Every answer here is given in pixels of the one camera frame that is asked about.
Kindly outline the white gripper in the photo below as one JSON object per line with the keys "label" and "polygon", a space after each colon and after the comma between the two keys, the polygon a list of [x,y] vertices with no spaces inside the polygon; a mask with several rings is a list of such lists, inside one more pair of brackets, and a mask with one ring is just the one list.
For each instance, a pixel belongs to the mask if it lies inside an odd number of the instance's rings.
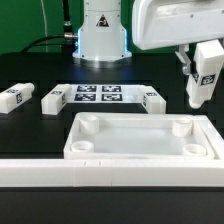
{"label": "white gripper", "polygon": [[141,50],[175,46],[184,75],[192,74],[190,43],[224,38],[224,0],[135,0],[132,40]]}

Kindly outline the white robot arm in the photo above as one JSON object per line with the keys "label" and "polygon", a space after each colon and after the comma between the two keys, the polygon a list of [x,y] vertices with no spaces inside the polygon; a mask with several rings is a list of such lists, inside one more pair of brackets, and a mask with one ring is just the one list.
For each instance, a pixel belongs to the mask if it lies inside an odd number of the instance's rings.
{"label": "white robot arm", "polygon": [[121,24],[121,0],[84,0],[76,63],[108,67],[131,57],[127,41],[141,50],[224,38],[224,0],[134,0],[132,30]]}

